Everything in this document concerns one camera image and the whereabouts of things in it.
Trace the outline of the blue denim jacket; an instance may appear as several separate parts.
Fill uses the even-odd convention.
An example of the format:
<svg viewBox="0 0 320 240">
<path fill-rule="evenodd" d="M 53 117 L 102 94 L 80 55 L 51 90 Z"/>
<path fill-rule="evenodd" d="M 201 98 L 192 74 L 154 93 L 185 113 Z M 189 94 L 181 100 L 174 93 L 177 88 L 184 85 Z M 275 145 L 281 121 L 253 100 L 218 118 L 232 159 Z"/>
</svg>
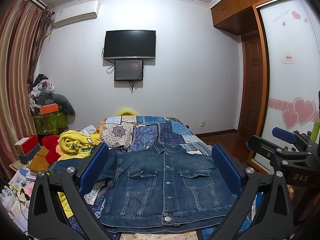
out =
<svg viewBox="0 0 320 240">
<path fill-rule="evenodd" d="M 115 148 L 95 164 L 105 182 L 98 219 L 111 232 L 185 232 L 220 224 L 236 200 L 211 156 L 154 142 Z"/>
</svg>

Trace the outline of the pile of clutter clothes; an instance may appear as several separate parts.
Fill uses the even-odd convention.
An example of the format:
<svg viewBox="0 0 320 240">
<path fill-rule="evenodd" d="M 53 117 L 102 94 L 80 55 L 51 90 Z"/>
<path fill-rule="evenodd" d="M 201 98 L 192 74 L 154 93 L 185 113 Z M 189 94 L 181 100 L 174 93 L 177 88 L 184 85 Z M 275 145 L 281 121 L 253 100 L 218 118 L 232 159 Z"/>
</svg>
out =
<svg viewBox="0 0 320 240">
<path fill-rule="evenodd" d="M 31 84 L 29 92 L 29 107 L 31 115 L 40 115 L 40 108 L 54 103 L 55 87 L 49 82 L 48 77 L 39 74 Z"/>
</svg>

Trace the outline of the green thermos bottle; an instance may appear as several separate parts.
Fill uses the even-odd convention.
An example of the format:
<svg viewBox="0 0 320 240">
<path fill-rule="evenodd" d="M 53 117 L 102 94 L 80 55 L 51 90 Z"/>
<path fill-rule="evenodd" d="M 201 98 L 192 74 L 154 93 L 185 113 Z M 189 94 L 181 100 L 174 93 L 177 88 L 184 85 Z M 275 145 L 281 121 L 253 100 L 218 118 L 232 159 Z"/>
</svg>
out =
<svg viewBox="0 0 320 240">
<path fill-rule="evenodd" d="M 319 134 L 319 129 L 320 129 L 320 122 L 315 121 L 313 125 L 313 129 L 310 135 L 310 140 L 313 142 L 316 142 L 318 134 Z"/>
</svg>

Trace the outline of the brown wooden door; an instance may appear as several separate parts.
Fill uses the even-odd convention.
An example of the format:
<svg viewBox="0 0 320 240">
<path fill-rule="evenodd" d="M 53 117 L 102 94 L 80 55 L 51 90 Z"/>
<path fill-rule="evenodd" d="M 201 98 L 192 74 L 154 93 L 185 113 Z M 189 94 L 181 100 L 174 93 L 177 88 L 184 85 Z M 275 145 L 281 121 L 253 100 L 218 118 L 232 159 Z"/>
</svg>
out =
<svg viewBox="0 0 320 240">
<path fill-rule="evenodd" d="M 239 134 L 248 139 L 257 131 L 263 88 L 263 62 L 258 33 L 242 37 L 244 87 L 239 120 Z"/>
</svg>

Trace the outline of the red and white box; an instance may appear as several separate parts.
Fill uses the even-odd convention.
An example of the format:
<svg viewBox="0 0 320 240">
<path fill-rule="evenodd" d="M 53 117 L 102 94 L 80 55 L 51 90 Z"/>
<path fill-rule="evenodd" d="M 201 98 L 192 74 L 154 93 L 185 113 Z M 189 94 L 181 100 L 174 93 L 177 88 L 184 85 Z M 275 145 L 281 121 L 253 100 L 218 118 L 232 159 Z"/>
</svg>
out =
<svg viewBox="0 0 320 240">
<path fill-rule="evenodd" d="M 26 155 L 38 144 L 39 140 L 37 135 L 32 134 L 28 135 L 27 137 L 23 137 L 18 142 L 16 142 L 15 149 L 17 151 L 17 154 Z"/>
</svg>

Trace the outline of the yellow cartoon blanket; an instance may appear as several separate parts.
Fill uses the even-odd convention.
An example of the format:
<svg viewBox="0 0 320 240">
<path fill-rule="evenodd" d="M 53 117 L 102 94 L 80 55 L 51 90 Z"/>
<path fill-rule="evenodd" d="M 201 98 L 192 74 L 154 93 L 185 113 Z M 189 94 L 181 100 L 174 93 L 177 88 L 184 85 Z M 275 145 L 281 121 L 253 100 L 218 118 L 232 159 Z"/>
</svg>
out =
<svg viewBox="0 0 320 240">
<path fill-rule="evenodd" d="M 84 159 L 91 155 L 91 152 L 100 143 L 100 135 L 94 132 L 90 135 L 68 130 L 59 136 L 56 152 L 60 155 L 55 164 L 62 164 L 65 160 Z"/>
</svg>

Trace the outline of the white heart-decorated wardrobe door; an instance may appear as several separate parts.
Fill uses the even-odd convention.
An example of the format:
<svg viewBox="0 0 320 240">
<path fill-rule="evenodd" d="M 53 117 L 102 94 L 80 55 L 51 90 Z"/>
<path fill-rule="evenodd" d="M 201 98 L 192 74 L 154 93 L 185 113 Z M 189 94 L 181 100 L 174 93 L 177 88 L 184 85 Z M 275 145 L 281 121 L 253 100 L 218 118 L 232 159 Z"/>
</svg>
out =
<svg viewBox="0 0 320 240">
<path fill-rule="evenodd" d="M 270 76 L 262 137 L 283 147 L 275 127 L 306 133 L 319 119 L 319 39 L 302 0 L 276 0 L 259 11 Z"/>
</svg>

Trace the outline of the orange shoe box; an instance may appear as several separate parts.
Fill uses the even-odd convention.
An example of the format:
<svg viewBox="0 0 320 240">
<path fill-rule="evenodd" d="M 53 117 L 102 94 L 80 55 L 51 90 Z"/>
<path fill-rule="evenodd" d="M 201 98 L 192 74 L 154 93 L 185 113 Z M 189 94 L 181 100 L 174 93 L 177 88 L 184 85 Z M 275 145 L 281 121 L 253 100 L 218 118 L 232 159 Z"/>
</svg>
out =
<svg viewBox="0 0 320 240">
<path fill-rule="evenodd" d="M 52 103 L 52 104 L 44 105 L 40 107 L 40 114 L 46 115 L 53 112 L 57 112 L 58 110 L 59 110 L 59 105 L 57 103 Z"/>
</svg>

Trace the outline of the blue patchwork bedspread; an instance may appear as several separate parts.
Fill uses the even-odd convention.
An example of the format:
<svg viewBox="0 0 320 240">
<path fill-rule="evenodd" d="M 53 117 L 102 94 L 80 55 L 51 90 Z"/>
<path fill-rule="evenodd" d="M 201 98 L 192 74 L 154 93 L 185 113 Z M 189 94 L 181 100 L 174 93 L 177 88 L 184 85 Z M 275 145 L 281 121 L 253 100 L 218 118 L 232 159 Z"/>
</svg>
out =
<svg viewBox="0 0 320 240">
<path fill-rule="evenodd" d="M 140 151 L 154 142 L 180 145 L 190 154 L 211 156 L 212 150 L 181 122 L 160 116 L 125 116 L 120 122 L 105 124 L 101 140 L 110 151 L 115 148 Z M 103 208 L 104 196 L 105 185 L 103 196 L 97 202 L 97 217 Z"/>
</svg>

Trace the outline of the dark green cushion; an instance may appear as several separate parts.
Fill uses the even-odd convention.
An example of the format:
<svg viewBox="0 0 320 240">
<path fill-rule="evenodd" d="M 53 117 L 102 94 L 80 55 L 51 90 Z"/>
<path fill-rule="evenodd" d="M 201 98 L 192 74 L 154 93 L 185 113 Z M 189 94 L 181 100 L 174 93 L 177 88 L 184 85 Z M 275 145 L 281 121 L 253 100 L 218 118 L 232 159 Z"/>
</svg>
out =
<svg viewBox="0 0 320 240">
<path fill-rule="evenodd" d="M 58 107 L 67 114 L 68 123 L 73 124 L 75 121 L 75 110 L 72 104 L 64 95 L 54 93 L 52 96 L 54 103 L 57 103 Z"/>
</svg>

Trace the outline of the wooden overhead cabinet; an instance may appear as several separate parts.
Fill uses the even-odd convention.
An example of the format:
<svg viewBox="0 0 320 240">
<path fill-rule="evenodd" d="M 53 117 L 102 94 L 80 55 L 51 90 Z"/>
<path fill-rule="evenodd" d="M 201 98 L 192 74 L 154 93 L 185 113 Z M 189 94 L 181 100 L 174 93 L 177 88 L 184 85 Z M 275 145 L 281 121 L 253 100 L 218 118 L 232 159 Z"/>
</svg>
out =
<svg viewBox="0 0 320 240">
<path fill-rule="evenodd" d="M 222 0 L 213 6 L 213 26 L 239 36 L 258 30 L 253 5 L 270 0 Z"/>
</svg>

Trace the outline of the yellow plush toy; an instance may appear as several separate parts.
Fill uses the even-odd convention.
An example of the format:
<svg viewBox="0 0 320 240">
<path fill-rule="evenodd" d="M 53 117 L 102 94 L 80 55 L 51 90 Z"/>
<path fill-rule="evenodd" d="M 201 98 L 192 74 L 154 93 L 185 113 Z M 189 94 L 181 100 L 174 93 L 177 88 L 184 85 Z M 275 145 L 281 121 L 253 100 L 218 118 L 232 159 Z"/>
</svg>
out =
<svg viewBox="0 0 320 240">
<path fill-rule="evenodd" d="M 137 113 L 134 112 L 134 111 L 131 110 L 131 109 L 122 109 L 121 111 L 119 111 L 119 112 L 117 113 L 117 116 L 126 116 L 126 115 L 133 115 L 133 116 L 135 116 L 135 115 L 137 115 Z"/>
</svg>

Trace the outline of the striped red beige curtain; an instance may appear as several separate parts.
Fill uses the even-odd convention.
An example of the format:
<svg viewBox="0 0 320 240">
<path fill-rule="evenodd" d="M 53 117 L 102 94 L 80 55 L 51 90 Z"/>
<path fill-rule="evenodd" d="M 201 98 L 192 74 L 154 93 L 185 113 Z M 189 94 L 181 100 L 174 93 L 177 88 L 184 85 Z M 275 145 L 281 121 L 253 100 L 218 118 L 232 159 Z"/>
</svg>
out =
<svg viewBox="0 0 320 240">
<path fill-rule="evenodd" d="M 9 165 L 18 159 L 15 143 L 35 134 L 29 92 L 53 9 L 29 0 L 13 0 L 1 17 L 1 178 L 10 180 Z"/>
</svg>

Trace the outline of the white air conditioner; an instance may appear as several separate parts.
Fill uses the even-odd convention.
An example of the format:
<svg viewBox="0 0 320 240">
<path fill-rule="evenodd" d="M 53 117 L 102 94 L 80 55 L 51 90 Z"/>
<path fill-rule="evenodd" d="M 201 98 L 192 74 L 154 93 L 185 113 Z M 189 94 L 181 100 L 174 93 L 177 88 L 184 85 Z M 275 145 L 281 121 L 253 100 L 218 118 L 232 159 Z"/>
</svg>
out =
<svg viewBox="0 0 320 240">
<path fill-rule="evenodd" d="M 55 13 L 53 26 L 61 28 L 73 23 L 96 19 L 99 7 L 99 1 L 91 1 L 60 9 Z"/>
</svg>

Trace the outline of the black wall television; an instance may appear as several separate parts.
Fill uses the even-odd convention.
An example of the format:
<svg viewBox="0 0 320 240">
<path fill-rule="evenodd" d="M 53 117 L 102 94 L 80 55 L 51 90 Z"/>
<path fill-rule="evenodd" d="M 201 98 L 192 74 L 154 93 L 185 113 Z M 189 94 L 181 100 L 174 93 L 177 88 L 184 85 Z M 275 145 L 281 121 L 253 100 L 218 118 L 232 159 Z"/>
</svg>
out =
<svg viewBox="0 0 320 240">
<path fill-rule="evenodd" d="M 155 30 L 106 31 L 103 59 L 154 59 Z"/>
</svg>

